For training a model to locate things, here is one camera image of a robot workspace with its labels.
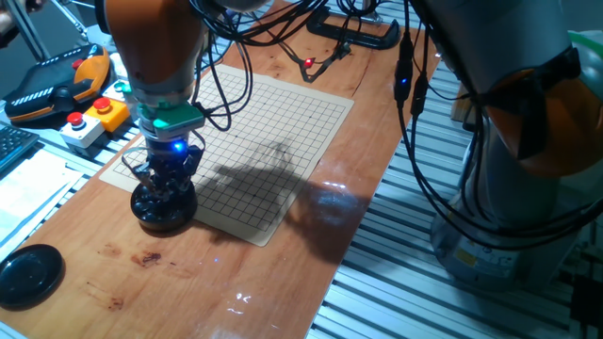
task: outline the black round base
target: black round base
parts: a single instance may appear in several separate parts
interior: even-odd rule
[[[65,262],[54,247],[38,244],[17,250],[0,263],[0,306],[11,311],[37,306],[64,276]]]
[[[140,225],[152,232],[169,232],[189,222],[197,211],[197,194],[192,183],[184,194],[167,202],[156,200],[142,184],[139,184],[130,199],[132,212]]]

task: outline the blue led light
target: blue led light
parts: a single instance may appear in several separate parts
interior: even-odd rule
[[[181,141],[176,141],[173,143],[173,148],[178,152],[182,152],[185,149],[185,143]]]

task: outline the wooden tabletop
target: wooden tabletop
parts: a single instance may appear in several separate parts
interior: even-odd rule
[[[380,35],[387,28],[363,25]],[[302,58],[323,59],[334,47],[305,29],[287,42]],[[264,248],[197,221],[171,237],[146,234],[130,193],[97,174],[25,243],[60,250],[61,286],[0,319],[28,338],[303,338],[401,134],[392,91],[398,48],[351,48],[314,84],[303,83],[278,46],[250,48],[255,73],[354,101]],[[224,63],[241,66],[234,51]],[[436,63],[430,56],[430,73]]]

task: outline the black disc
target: black disc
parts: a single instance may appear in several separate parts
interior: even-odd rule
[[[0,306],[36,306],[55,292],[64,275],[63,258],[54,247],[39,244],[17,250],[0,264]]]

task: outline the yellow control box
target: yellow control box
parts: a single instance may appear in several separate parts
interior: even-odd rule
[[[130,117],[128,107],[124,103],[108,98],[97,99],[85,114],[100,120],[107,132],[114,132]]]

